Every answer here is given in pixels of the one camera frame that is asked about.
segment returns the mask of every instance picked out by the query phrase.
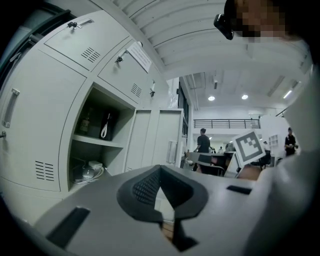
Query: man in black shirt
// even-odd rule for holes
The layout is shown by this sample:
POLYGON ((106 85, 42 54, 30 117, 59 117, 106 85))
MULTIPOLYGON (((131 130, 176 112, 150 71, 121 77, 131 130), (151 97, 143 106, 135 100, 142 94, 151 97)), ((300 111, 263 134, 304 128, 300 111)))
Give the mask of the man in black shirt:
POLYGON ((292 135, 292 129, 289 127, 288 129, 288 136, 285 137, 284 149, 286 152, 286 156, 294 155, 298 145, 296 144, 296 138, 292 135))
POLYGON ((210 139, 205 135, 206 129, 202 128, 200 130, 200 136, 198 137, 198 146, 193 152, 198 153, 209 153, 209 147, 210 147, 210 139))

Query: bottle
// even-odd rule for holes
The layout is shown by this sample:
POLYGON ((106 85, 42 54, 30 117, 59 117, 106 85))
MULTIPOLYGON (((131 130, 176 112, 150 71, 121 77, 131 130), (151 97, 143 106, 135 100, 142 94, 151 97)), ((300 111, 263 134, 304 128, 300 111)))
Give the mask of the bottle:
POLYGON ((81 120, 80 127, 79 127, 79 133, 82 135, 87 135, 90 125, 90 115, 93 111, 93 108, 90 107, 88 113, 86 114, 85 118, 81 120))

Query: white card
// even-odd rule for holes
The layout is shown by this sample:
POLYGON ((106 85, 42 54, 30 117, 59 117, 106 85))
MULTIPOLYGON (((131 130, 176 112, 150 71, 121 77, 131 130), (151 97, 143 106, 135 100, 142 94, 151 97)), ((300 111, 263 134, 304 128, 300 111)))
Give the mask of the white card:
POLYGON ((129 46, 127 51, 131 54, 131 56, 140 64, 140 66, 149 73, 150 66, 152 64, 151 60, 145 54, 145 52, 141 49, 140 45, 137 42, 134 42, 129 46))
POLYGON ((254 130, 235 136, 232 140, 240 166, 250 164, 266 155, 254 130))

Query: railing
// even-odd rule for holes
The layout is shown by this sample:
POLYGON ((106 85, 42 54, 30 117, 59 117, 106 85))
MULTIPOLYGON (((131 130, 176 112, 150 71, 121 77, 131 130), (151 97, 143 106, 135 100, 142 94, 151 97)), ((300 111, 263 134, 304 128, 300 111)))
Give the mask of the railing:
POLYGON ((259 119, 195 119, 194 128, 261 129, 259 119))

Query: locker door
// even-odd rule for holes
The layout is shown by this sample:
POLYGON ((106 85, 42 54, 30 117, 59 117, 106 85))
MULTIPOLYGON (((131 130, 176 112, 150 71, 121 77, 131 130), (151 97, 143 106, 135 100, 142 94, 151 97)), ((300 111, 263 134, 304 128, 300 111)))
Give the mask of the locker door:
POLYGON ((124 52, 125 49, 120 50, 105 65, 98 76, 137 104, 140 104, 143 94, 148 93, 146 91, 148 74, 129 53, 124 52), (122 56, 123 60, 115 62, 117 56, 122 56))
POLYGON ((183 112, 181 110, 160 110, 159 114, 152 165, 174 164, 179 167, 183 112))
POLYGON ((115 46, 126 39, 128 32, 104 10, 86 15, 76 30, 67 28, 51 37, 45 44, 89 71, 115 46))
POLYGON ((152 165, 180 166, 179 145, 182 141, 182 109, 137 110, 133 123, 126 172, 152 165), (169 144, 175 144, 168 161, 169 144))
POLYGON ((145 93, 143 94, 143 100, 141 106, 146 109, 164 109, 169 105, 169 86, 162 74, 158 72, 154 65, 151 65, 147 86, 145 93), (155 92, 151 97, 150 89, 155 92))
POLYGON ((0 139, 1 176, 23 186, 60 191, 62 131, 86 78, 36 49, 25 58, 0 116, 6 132, 0 139))

